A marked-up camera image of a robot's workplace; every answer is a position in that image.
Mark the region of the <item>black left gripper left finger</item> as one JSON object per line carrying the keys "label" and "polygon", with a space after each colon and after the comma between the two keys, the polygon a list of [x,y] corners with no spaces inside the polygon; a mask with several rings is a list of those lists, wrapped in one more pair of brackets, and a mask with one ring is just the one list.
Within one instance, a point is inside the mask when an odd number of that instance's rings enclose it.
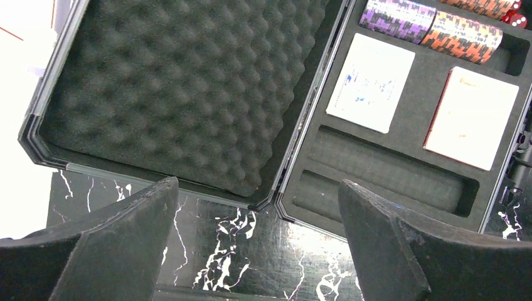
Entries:
{"label": "black left gripper left finger", "polygon": [[76,220],[2,239],[1,299],[152,299],[178,193],[169,177]]}

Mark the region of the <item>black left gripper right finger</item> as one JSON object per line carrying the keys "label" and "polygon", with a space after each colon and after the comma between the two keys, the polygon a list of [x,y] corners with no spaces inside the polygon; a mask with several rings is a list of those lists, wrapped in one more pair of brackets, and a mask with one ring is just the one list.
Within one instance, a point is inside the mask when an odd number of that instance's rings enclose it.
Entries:
{"label": "black left gripper right finger", "polygon": [[443,223],[343,180],[338,204],[366,300],[530,300],[531,243]]}

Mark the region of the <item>red playing card box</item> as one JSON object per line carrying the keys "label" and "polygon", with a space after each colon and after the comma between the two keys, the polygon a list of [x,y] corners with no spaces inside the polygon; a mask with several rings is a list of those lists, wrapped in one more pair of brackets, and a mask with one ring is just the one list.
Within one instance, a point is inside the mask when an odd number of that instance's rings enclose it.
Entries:
{"label": "red playing card box", "polygon": [[519,87],[455,66],[423,143],[426,151],[491,169]]}

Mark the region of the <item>blue playing card box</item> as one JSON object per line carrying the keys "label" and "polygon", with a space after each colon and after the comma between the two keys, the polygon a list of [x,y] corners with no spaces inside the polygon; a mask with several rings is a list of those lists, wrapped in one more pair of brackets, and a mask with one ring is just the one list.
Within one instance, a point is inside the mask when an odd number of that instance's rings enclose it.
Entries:
{"label": "blue playing card box", "polygon": [[414,59],[413,51],[356,33],[326,113],[387,134]]}

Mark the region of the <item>black poker set case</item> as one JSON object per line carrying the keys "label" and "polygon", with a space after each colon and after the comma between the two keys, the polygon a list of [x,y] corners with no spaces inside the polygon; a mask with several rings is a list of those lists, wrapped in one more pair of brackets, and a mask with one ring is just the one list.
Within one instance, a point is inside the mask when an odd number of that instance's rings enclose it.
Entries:
{"label": "black poker set case", "polygon": [[[509,163],[523,169],[531,31],[501,28],[482,65],[359,26],[364,1],[76,1],[19,132],[39,165],[127,182],[179,179],[197,198],[344,234],[349,179],[395,203],[483,231]],[[355,36],[415,55],[390,131],[326,113]],[[517,85],[490,171],[423,149],[451,68]]]}

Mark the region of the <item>orange black poker chip stack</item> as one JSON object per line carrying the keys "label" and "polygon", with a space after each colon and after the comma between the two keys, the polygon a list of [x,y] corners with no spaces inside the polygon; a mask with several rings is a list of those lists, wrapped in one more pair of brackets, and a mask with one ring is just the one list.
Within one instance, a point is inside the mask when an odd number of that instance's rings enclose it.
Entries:
{"label": "orange black poker chip stack", "polygon": [[502,40],[501,28],[437,11],[420,45],[481,65],[490,59]]}

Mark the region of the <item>purple black poker chip stack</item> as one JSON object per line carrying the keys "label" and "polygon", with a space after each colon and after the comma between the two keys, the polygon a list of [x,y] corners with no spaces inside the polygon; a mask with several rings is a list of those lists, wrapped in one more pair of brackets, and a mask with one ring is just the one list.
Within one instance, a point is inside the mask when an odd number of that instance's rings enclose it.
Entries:
{"label": "purple black poker chip stack", "polygon": [[407,0],[372,0],[366,3],[359,25],[419,45],[433,25],[437,9]]}

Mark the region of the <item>red dice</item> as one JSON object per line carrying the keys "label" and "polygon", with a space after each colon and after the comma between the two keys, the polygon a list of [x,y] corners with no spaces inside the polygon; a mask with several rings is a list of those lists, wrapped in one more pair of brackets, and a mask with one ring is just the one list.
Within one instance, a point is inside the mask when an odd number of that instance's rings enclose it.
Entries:
{"label": "red dice", "polygon": [[511,5],[507,13],[501,18],[501,21],[506,24],[510,24],[513,27],[525,29],[528,24],[528,20],[525,15],[519,12],[521,5],[522,1],[516,0]]}

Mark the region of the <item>brown poker chip stack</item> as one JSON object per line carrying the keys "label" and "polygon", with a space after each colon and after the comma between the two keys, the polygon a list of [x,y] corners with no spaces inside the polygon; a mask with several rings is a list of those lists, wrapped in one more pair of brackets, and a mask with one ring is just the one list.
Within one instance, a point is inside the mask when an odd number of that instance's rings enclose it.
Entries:
{"label": "brown poker chip stack", "polygon": [[521,5],[521,1],[515,0],[439,0],[439,2],[492,19],[502,19],[508,11],[518,9]]}

